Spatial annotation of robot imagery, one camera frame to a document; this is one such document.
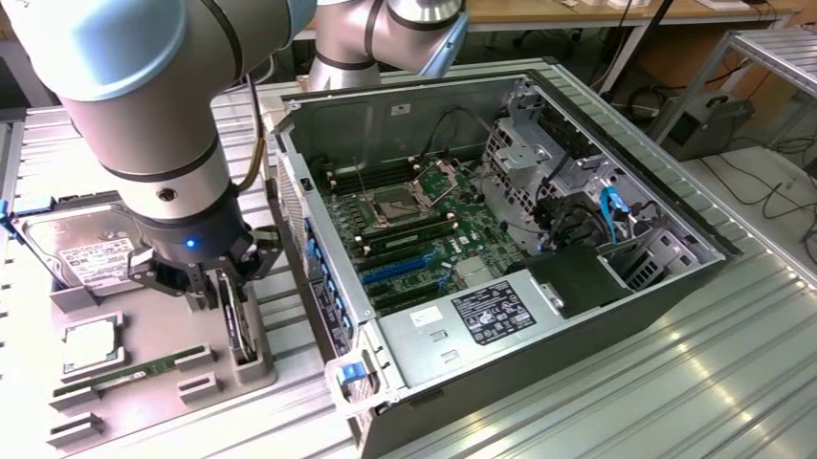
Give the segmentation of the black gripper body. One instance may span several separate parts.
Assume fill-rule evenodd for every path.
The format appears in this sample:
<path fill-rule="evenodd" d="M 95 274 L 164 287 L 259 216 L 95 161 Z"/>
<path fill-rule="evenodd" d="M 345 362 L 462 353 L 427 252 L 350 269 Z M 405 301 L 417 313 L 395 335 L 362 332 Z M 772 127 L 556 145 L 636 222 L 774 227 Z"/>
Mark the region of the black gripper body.
<path fill-rule="evenodd" d="M 208 263 L 220 256 L 241 257 L 253 244 L 238 196 L 227 189 L 199 213 L 182 219 L 156 220 L 134 215 L 147 244 L 170 262 Z"/>

